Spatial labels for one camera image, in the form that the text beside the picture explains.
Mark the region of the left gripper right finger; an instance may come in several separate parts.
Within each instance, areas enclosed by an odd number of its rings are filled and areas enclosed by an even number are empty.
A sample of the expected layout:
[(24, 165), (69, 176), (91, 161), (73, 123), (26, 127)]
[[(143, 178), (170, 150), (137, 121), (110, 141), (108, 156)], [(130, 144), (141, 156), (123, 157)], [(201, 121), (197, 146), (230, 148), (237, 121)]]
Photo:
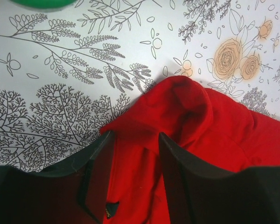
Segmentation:
[(233, 173), (159, 134), (159, 154), (172, 224), (280, 224), (280, 166)]

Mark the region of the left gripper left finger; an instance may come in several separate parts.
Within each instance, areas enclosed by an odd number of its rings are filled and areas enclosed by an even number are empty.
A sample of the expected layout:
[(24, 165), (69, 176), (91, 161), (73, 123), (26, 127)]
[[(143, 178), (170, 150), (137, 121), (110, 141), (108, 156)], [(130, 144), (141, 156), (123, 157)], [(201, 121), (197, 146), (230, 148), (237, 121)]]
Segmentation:
[(114, 140), (107, 131), (41, 172), (0, 166), (0, 224), (101, 224)]

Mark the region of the red t shirt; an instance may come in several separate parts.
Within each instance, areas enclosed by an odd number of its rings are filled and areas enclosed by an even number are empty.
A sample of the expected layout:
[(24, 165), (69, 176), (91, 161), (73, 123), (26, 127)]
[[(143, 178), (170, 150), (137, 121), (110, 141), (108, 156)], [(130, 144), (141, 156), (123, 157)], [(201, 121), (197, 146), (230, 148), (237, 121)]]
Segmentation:
[(159, 133), (220, 168), (280, 165), (280, 121), (188, 77), (168, 77), (100, 129), (116, 135), (106, 224), (168, 224)]

